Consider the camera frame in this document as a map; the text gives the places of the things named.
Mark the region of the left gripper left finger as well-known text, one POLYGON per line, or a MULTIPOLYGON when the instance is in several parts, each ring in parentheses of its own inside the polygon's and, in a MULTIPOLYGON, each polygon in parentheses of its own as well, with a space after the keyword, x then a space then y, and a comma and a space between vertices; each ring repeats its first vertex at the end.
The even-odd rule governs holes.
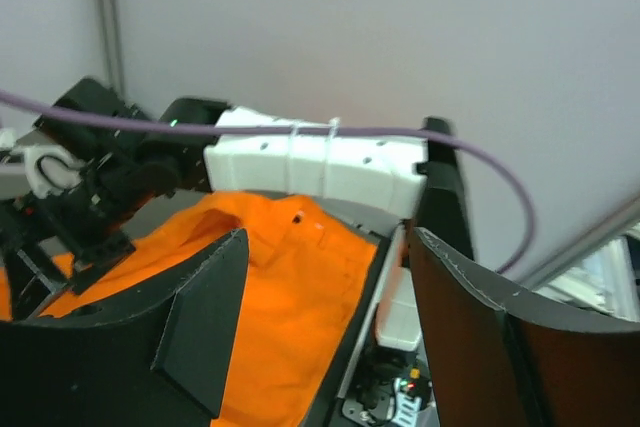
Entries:
POLYGON ((248 271, 237 229, 55 318, 1 326, 5 426, 206 426, 221 412, 248 271))

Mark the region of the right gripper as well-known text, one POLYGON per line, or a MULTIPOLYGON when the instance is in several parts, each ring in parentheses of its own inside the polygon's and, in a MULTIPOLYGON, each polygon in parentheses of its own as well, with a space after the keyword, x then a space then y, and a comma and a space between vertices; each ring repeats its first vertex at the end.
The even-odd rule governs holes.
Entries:
POLYGON ((1 260, 14 320, 38 316, 66 292, 80 295, 135 250, 121 227, 152 198, 173 192, 176 161, 135 149, 142 133, 123 133, 41 116, 35 122, 71 155, 36 154, 50 185, 1 203, 1 260))

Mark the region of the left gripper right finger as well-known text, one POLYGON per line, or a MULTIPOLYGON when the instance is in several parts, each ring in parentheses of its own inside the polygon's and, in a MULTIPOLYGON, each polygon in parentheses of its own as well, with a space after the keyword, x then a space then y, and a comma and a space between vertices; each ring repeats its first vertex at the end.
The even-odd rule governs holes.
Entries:
POLYGON ((423 228, 409 254, 441 425, 638 425, 638 323, 532 292, 423 228))

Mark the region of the orange trousers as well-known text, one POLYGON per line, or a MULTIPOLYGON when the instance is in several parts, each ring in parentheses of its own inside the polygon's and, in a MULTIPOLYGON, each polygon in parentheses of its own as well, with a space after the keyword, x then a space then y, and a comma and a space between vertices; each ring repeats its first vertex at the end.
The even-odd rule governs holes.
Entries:
MULTIPOLYGON (((237 229, 248 237, 221 412, 206 426, 298 425, 358 308, 375 245, 307 197, 249 193, 207 195, 137 242, 180 217, 213 235, 195 254, 237 229)), ((40 317, 64 317, 155 275, 103 278, 81 295, 62 296, 40 317)))

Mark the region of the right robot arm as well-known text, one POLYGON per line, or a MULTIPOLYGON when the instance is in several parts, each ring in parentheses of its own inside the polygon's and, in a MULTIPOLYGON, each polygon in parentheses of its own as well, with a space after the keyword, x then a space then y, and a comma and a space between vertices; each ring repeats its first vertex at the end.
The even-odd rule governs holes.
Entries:
POLYGON ((465 186, 447 121, 430 117, 424 146, 407 135, 349 134, 277 119, 224 101, 183 97, 163 114, 169 131, 128 133, 143 121, 91 77, 57 101, 67 121, 41 116, 49 147, 19 151, 27 194, 1 204, 1 255, 11 317, 41 314, 103 278, 146 278, 192 257, 213 235, 184 218, 133 242, 123 231, 151 199, 178 190, 265 192, 322 199, 373 231, 408 222, 473 250, 465 186))

